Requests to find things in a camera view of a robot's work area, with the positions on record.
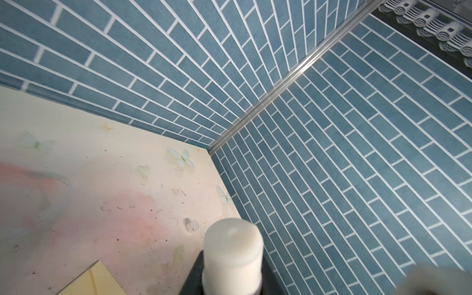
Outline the white glue stick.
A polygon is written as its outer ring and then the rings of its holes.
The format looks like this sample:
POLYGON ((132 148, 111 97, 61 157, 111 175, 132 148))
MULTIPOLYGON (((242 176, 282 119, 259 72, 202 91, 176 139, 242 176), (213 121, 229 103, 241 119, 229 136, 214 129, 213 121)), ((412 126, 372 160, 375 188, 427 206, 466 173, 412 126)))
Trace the white glue stick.
POLYGON ((202 285, 206 295, 258 295, 262 290, 263 237, 238 219, 215 222, 204 236, 202 285))

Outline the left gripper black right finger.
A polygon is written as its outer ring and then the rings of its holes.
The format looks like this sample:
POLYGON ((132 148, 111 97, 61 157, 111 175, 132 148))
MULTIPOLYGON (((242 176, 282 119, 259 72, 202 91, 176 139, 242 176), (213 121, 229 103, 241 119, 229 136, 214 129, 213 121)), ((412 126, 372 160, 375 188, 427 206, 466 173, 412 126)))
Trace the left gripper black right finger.
POLYGON ((270 265, 263 257, 262 263, 262 287, 261 295, 284 295, 282 286, 279 284, 274 272, 270 268, 270 265))

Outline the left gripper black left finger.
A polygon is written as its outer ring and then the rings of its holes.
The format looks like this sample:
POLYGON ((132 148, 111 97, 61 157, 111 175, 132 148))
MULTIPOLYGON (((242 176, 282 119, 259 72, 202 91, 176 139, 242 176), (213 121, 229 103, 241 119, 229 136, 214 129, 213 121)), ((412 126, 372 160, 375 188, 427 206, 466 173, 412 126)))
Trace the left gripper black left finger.
POLYGON ((204 270, 204 252, 201 251, 185 280, 179 295, 204 295, 202 274, 204 270))

